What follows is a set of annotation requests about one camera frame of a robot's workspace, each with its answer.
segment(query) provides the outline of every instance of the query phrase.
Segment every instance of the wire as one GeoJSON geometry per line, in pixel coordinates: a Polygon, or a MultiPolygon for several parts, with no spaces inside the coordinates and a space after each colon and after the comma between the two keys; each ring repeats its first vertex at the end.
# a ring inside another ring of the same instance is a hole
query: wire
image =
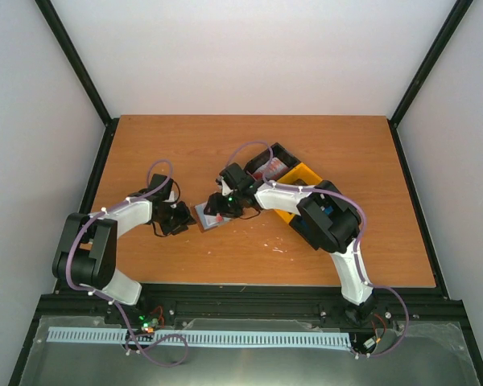
{"type": "Polygon", "coordinates": [[[168,237],[168,235],[159,235],[158,232],[157,232],[157,228],[155,227],[155,221],[152,221],[151,222],[151,225],[152,225],[152,229],[154,229],[154,234],[157,236],[157,237],[168,237]]]}
{"type": "Polygon", "coordinates": [[[258,209],[256,209],[256,211],[258,211],[258,213],[256,213],[255,215],[252,215],[252,216],[249,216],[249,217],[238,217],[238,219],[240,219],[240,220],[250,220],[250,219],[253,219],[254,217],[258,217],[259,215],[261,215],[261,211],[259,211],[258,209]]]}
{"type": "Polygon", "coordinates": [[[379,338],[381,339],[381,338],[382,338],[382,337],[385,335],[385,333],[386,333],[386,323],[385,323],[385,321],[383,320],[383,318],[382,318],[381,316],[379,316],[378,314],[374,314],[374,316],[375,316],[376,318],[378,318],[378,319],[379,319],[379,321],[381,322],[381,324],[383,325],[383,332],[382,332],[381,336],[379,337],[379,338]]]}
{"type": "Polygon", "coordinates": [[[149,347],[146,347],[146,348],[141,347],[138,340],[136,339],[136,334],[134,333],[134,331],[133,331],[133,329],[130,325],[129,317],[127,316],[126,312],[123,310],[123,307],[120,304],[120,302],[115,301],[111,297],[102,293],[98,289],[94,289],[93,287],[88,287],[88,286],[84,287],[84,286],[81,286],[81,285],[76,285],[72,280],[72,262],[73,262],[73,257],[75,256],[75,251],[78,248],[78,246],[81,244],[82,237],[84,236],[84,234],[86,233],[88,228],[91,226],[91,224],[94,223],[99,217],[105,215],[109,211],[114,211],[114,210],[117,210],[119,208],[125,207],[125,206],[129,205],[130,203],[138,202],[142,199],[145,199],[149,195],[153,195],[155,192],[162,189],[168,183],[171,175],[173,174],[173,165],[171,164],[171,162],[167,159],[159,159],[151,165],[151,167],[149,168],[149,170],[147,172],[147,186],[148,186],[148,180],[150,178],[152,169],[154,168],[154,166],[156,166],[160,163],[163,163],[163,162],[168,165],[169,171],[168,171],[168,176],[165,178],[165,180],[158,187],[156,187],[155,189],[153,189],[151,191],[148,191],[147,193],[144,193],[143,195],[140,195],[139,197],[132,197],[132,198],[129,198],[129,199],[125,199],[125,200],[121,201],[120,203],[117,203],[117,204],[113,205],[112,207],[109,207],[105,210],[104,210],[104,208],[102,208],[102,210],[100,212],[98,212],[94,216],[92,216],[82,226],[80,231],[77,233],[75,240],[72,243],[72,247],[70,248],[70,251],[68,253],[68,259],[66,261],[66,267],[65,267],[64,272],[65,272],[65,276],[66,276],[66,282],[68,283],[68,286],[72,290],[89,291],[90,293],[97,295],[99,298],[102,298],[102,299],[106,300],[107,302],[113,302],[113,304],[118,308],[120,315],[123,317],[123,321],[125,322],[127,330],[129,331],[129,334],[130,334],[130,341],[134,342],[134,344],[138,348],[139,352],[143,356],[145,356],[145,358],[147,358],[150,362],[152,362],[153,364],[156,364],[158,366],[161,366],[161,367],[164,367],[164,368],[173,368],[174,366],[177,366],[177,365],[181,364],[182,362],[184,362],[188,357],[188,342],[186,341],[185,337],[183,337],[182,335],[178,335],[178,334],[170,334],[170,335],[163,336],[161,339],[158,339],[157,341],[153,342],[149,347]],[[183,342],[185,350],[186,350],[184,352],[183,357],[180,360],[178,360],[177,362],[175,362],[175,363],[161,363],[161,362],[158,362],[155,359],[152,359],[145,352],[145,350],[151,349],[151,348],[157,346],[162,341],[170,339],[170,338],[180,339],[183,342]]]}
{"type": "MultiPolygon", "coordinates": [[[[136,339],[142,338],[143,336],[155,336],[155,332],[141,332],[139,334],[136,334],[136,339]]],[[[130,342],[132,342],[132,337],[129,337],[126,339],[125,344],[122,344],[123,348],[128,351],[130,350],[130,342]]]]}
{"type": "Polygon", "coordinates": [[[177,194],[177,198],[174,201],[170,202],[169,204],[178,203],[179,199],[180,199],[180,186],[175,180],[174,180],[174,185],[175,185],[175,187],[177,187],[177,191],[179,193],[177,194]]]}
{"type": "Polygon", "coordinates": [[[376,331],[376,323],[374,323],[373,320],[370,321],[372,324],[372,330],[374,331],[374,335],[376,335],[376,338],[378,337],[378,332],[376,331]]]}
{"type": "Polygon", "coordinates": [[[161,322],[160,324],[160,328],[164,328],[164,317],[163,317],[163,308],[161,306],[157,306],[155,307],[152,312],[150,313],[150,315],[153,315],[155,314],[155,311],[157,310],[160,310],[161,312],[159,313],[159,317],[158,317],[158,322],[161,322]]]}
{"type": "Polygon", "coordinates": [[[241,145],[229,157],[229,161],[227,162],[226,166],[228,166],[233,161],[234,157],[236,157],[236,155],[241,150],[245,149],[247,146],[257,145],[257,144],[266,146],[266,148],[269,151],[268,162],[266,163],[265,170],[262,172],[262,180],[267,185],[270,185],[272,187],[278,187],[278,188],[283,189],[285,191],[303,191],[303,192],[321,193],[323,195],[329,195],[331,197],[335,197],[335,198],[344,200],[346,203],[352,205],[356,209],[358,215],[361,217],[360,233],[357,235],[356,240],[353,243],[353,255],[354,255],[354,261],[356,263],[357,274],[358,274],[361,282],[365,283],[367,286],[369,286],[371,288],[387,290],[387,291],[391,292],[397,298],[399,303],[401,303],[402,309],[404,311],[404,317],[406,319],[405,323],[404,323],[404,331],[402,332],[401,336],[399,336],[399,339],[397,339],[397,341],[391,347],[389,347],[387,350],[384,350],[384,351],[382,351],[378,354],[372,354],[370,357],[378,358],[380,356],[383,356],[383,355],[393,351],[404,340],[404,337],[406,336],[408,326],[410,324],[410,315],[408,314],[408,309],[407,309],[406,303],[403,301],[403,298],[401,298],[401,295],[399,295],[398,292],[395,289],[393,289],[392,287],[389,287],[388,285],[375,285],[375,284],[371,283],[369,281],[369,279],[365,277],[365,275],[363,274],[363,272],[361,270],[361,266],[360,266],[361,256],[360,256],[360,253],[359,253],[359,249],[360,249],[361,239],[362,239],[363,235],[365,234],[365,230],[366,230],[366,227],[367,227],[367,218],[366,218],[365,212],[363,211],[363,209],[361,209],[361,207],[357,203],[352,201],[349,197],[341,195],[340,193],[336,193],[335,191],[328,191],[328,190],[325,190],[325,189],[317,189],[317,188],[314,188],[314,187],[313,188],[311,188],[311,187],[298,188],[295,185],[287,185],[287,184],[284,184],[284,183],[277,183],[275,181],[269,181],[268,179],[266,179],[265,174],[270,167],[272,158],[274,157],[274,151],[268,145],[268,143],[264,142],[264,141],[250,141],[250,142],[247,142],[247,143],[241,145]]]}

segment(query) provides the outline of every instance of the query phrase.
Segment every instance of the metal floor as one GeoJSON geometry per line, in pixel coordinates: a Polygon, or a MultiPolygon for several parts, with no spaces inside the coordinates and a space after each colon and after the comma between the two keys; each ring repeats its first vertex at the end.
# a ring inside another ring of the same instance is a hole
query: metal floor
{"type": "MultiPolygon", "coordinates": [[[[283,330],[284,325],[270,323],[251,321],[247,326],[283,330]]],[[[197,325],[204,329],[204,324],[197,325]]],[[[221,325],[215,321],[215,329],[221,325]]],[[[311,348],[192,347],[185,363],[175,368],[159,368],[136,354],[126,356],[120,344],[47,343],[50,326],[102,325],[96,318],[44,319],[21,385],[479,385],[454,323],[417,322],[400,347],[377,359],[355,360],[347,351],[311,348]]],[[[232,330],[232,325],[225,329],[232,330]]],[[[183,352],[181,347],[157,347],[151,355],[171,362],[183,352]]]]}

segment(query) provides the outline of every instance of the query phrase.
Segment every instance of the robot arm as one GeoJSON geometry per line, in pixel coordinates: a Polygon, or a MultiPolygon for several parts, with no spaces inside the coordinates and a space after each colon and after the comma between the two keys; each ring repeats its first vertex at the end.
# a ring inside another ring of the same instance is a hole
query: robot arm
{"type": "MultiPolygon", "coordinates": [[[[165,180],[164,175],[154,175],[147,189],[142,189],[130,197],[140,196],[151,191],[165,180]]],[[[173,180],[145,199],[129,202],[99,217],[85,233],[81,245],[76,250],[71,275],[74,282],[90,290],[97,289],[120,303],[134,306],[138,303],[141,285],[116,269],[117,239],[141,224],[159,224],[164,236],[175,235],[194,224],[190,211],[183,201],[175,199],[172,190],[173,180]]],[[[66,262],[73,241],[89,215],[73,213],[64,225],[63,233],[52,264],[55,277],[66,280],[66,262]]]]}
{"type": "MultiPolygon", "coordinates": [[[[204,213],[240,217],[243,208],[253,207],[279,209],[300,216],[301,236],[314,249],[322,248],[331,255],[340,277],[342,296],[357,306],[367,301],[372,288],[363,282],[357,271],[356,258],[364,279],[369,280],[361,254],[356,257],[353,253],[361,222],[354,207],[341,199],[310,192],[314,187],[281,188],[256,181],[236,163],[227,166],[220,176],[218,182],[222,192],[209,197],[204,213]]],[[[340,193],[329,181],[315,188],[340,193]]]]}

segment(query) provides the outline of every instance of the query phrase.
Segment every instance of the white cable tray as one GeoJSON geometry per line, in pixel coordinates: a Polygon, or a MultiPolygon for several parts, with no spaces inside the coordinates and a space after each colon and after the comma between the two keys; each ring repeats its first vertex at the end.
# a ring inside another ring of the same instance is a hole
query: white cable tray
{"type": "MultiPolygon", "coordinates": [[[[349,334],[340,332],[158,330],[155,333],[155,340],[169,334],[182,335],[190,347],[294,347],[345,351],[350,347],[349,334]]],[[[127,329],[119,328],[49,327],[47,342],[119,344],[126,342],[127,335],[127,329]]],[[[138,341],[146,346],[154,342],[154,336],[140,337],[138,341]]],[[[160,344],[162,346],[183,345],[178,338],[169,338],[160,344]]]]}

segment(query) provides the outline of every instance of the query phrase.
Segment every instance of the orange tabletop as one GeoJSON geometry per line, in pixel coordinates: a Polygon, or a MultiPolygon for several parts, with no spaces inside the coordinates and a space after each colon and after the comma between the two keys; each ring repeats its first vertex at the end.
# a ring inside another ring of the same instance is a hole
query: orange tabletop
{"type": "MultiPolygon", "coordinates": [[[[203,203],[217,191],[215,178],[232,152],[256,139],[279,142],[363,207],[368,232],[361,247],[372,282],[435,286],[385,117],[123,116],[94,210],[145,187],[147,168],[158,158],[171,159],[181,199],[203,203]]],[[[245,164],[263,150],[252,146],[236,161],[245,164]]],[[[273,211],[164,239],[139,226],[118,240],[117,265],[144,282],[340,284],[331,257],[313,250],[273,211]]]]}

